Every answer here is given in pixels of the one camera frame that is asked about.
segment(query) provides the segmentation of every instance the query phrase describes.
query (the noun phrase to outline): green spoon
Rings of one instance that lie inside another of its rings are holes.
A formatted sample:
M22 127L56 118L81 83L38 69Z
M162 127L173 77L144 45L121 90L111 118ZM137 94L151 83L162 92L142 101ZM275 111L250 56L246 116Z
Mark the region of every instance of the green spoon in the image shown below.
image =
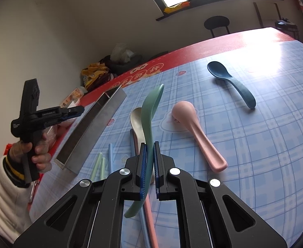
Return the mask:
M124 216L130 218L139 213L139 210L144 204L144 200L147 197L149 184L151 180L151 175L153 172L154 166L154 141L151 134L151 121L154 117L154 114L159 106L159 101L161 100L164 90L164 84L161 84L159 87L156 87L152 90L144 100L141 109L141 124L144 131L144 138L147 144L147 167L146 167L146 177L145 177L145 188L144 188L144 198L140 201L134 201L133 204L126 211Z

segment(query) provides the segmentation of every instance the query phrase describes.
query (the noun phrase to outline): stainless steel container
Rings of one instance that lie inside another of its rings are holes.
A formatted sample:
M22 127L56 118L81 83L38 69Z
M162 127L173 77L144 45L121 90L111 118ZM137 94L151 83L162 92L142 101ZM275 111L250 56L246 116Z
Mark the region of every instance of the stainless steel container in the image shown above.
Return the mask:
M72 132L56 157L55 163L62 169L67 168L78 174L125 98L126 93L121 87L104 92Z

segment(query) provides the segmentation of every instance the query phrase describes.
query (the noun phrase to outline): blue straw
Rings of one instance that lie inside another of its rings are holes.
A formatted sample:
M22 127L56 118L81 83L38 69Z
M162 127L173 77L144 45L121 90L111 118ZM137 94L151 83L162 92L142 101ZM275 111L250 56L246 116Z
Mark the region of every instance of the blue straw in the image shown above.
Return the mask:
M112 161L113 147L112 143L109 144L109 174L113 173L113 161Z
M134 156L136 156L136 151L135 151L135 147L134 147L134 131L133 131L133 129L130 130L130 140L131 140L131 156L134 157ZM149 234L148 234L146 218L144 216L143 208L140 209L139 214L140 214L142 233L144 235L144 245L145 245L146 248L150 248Z

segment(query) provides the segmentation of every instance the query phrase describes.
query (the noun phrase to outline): table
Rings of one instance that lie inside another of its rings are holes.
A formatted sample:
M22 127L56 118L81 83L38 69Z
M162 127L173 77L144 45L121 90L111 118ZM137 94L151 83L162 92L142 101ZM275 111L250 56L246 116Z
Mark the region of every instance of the table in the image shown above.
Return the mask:
M256 98L249 110L234 88L207 71L217 60ZM32 221L44 213L80 179L88 178L96 155L107 157L114 147L114 169L130 157L131 111L142 105L150 90L164 83L164 94L153 119L154 140L161 152L194 178L218 178L286 240L288 247L303 231L303 44L273 29L230 34L176 50L139 66L83 97L88 109L100 94L122 84L127 98L102 133L78 176L53 164L31 207ZM173 105L193 103L210 141L228 162L215 174L194 139L171 119ZM57 142L58 154L73 131ZM160 247L179 247L176 205L159 202L154 186L149 199ZM144 247L139 217L123 219L123 247Z

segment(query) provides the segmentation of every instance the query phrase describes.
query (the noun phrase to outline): spoon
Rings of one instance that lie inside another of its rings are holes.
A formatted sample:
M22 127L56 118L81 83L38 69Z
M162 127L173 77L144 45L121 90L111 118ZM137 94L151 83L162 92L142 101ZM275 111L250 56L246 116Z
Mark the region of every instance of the spoon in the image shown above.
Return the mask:
M131 116L130 116L130 121L131 121L131 126L134 130L135 136L137 138L137 142L136 142L136 153L137 155L139 155L140 153L140 146L141 143L146 143L146 140L144 138L144 131L142 129L142 124L141 124L141 107L135 108L132 112L131 112ZM152 172L152 179L150 181L150 183L152 184L155 181L155 174L154 172Z
M180 101L172 108L172 116L193 134L212 171L219 173L227 168L227 162L204 134L197 119L194 106Z
M250 109L256 106L256 100L251 92L238 79L229 74L226 67L217 61L209 62L207 65L209 72L216 78L230 82L239 92L242 99Z
M147 145L147 166L146 166L146 176L145 176L146 184L150 184L152 173L153 173L153 165L154 165L154 140L151 132L152 131L151 121L154 117L157 107L159 106L159 102L161 100L163 90L164 90L164 84L161 84L160 86L154 88L147 95L141 108L141 124ZM144 188L144 198L140 201L134 201L132 203L132 205L124 214L126 218L133 217L139 212L147 197L148 189L149 186L146 185Z

